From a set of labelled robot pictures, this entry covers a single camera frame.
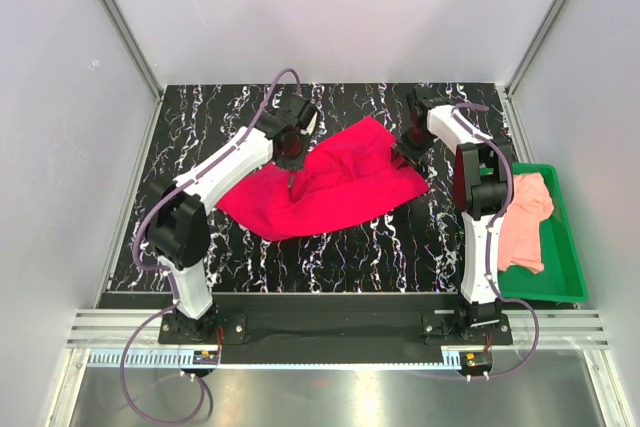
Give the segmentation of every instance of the folded pink shirt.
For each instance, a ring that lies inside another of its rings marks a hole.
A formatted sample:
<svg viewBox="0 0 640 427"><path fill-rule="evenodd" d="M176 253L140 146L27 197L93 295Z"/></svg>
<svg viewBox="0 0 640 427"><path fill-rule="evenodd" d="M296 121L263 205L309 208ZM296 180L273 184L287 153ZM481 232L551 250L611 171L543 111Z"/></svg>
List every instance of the folded pink shirt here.
<svg viewBox="0 0 640 427"><path fill-rule="evenodd" d="M318 144L301 171L268 164L248 175L218 208L271 241L366 222L428 190L413 168L391 163L394 142L387 129L366 117Z"/></svg>
<svg viewBox="0 0 640 427"><path fill-rule="evenodd" d="M539 173L516 175L513 183L513 202L500 231L498 269L504 271L518 264L537 274L544 270L540 222L553 212L553 202Z"/></svg>

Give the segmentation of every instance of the white panel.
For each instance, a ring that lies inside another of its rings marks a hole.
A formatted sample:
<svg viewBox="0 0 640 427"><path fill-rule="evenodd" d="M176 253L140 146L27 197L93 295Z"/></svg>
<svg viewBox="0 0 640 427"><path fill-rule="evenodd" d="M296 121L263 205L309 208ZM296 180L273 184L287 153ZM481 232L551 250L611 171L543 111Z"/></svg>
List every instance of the white panel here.
<svg viewBox="0 0 640 427"><path fill-rule="evenodd" d="M509 79L551 0L117 0L163 83Z"/></svg>
<svg viewBox="0 0 640 427"><path fill-rule="evenodd" d="M592 301L636 417L639 32L639 0L571 0L516 96L536 161L558 168Z"/></svg>
<svg viewBox="0 0 640 427"><path fill-rule="evenodd" d="M44 425L153 101L98 0L0 0L0 425Z"/></svg>

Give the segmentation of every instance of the gray floor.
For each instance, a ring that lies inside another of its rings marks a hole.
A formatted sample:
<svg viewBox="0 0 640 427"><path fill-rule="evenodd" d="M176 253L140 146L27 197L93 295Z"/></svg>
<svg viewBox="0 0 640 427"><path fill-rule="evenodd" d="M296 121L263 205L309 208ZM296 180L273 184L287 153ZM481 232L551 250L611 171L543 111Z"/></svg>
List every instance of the gray floor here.
<svg viewBox="0 0 640 427"><path fill-rule="evenodd" d="M496 352L495 370L518 362ZM145 391L168 370L129 370L132 394ZM206 378L215 400L189 425L204 426L604 426L591 381L578 352L539 352L521 372L503 380L474 382L450 373L403 371L219 370ZM198 400L198 389L173 379L138 401L147 413L180 418ZM117 369L90 368L71 425L146 426L123 405Z"/></svg>

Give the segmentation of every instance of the green bin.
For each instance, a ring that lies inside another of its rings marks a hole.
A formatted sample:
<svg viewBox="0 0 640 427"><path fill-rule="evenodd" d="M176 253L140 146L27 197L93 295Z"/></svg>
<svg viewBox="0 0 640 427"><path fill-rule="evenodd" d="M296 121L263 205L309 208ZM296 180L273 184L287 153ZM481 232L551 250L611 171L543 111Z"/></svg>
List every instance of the green bin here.
<svg viewBox="0 0 640 427"><path fill-rule="evenodd" d="M514 175L539 172L553 201L553 214L540 224L540 244L544 271L533 274L512 265L498 274L505 297L552 302L584 302L587 287L564 204L556 169L546 164L513 164Z"/></svg>

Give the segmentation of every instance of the black marble table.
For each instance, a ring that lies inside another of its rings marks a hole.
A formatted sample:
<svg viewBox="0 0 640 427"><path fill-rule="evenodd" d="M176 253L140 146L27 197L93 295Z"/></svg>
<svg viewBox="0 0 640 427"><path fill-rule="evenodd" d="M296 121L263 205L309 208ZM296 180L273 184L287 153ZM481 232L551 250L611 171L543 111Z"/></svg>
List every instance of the black marble table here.
<svg viewBox="0 0 640 427"><path fill-rule="evenodd" d="M470 120L494 137L509 135L493 84L432 84L441 96L490 107ZM371 115L399 136L409 126L413 84L304 85L320 110L312 144ZM293 92L287 85L282 92ZM131 258L136 229L151 205L149 186L172 179L222 147L246 125L263 85L167 88L117 266L107 291L168 291L164 278L139 272ZM311 237L268 242L220 211L210 216L207 282L215 292L443 292L455 290L464 232L451 193L454 155L437 141L423 167L430 190L370 222Z"/></svg>

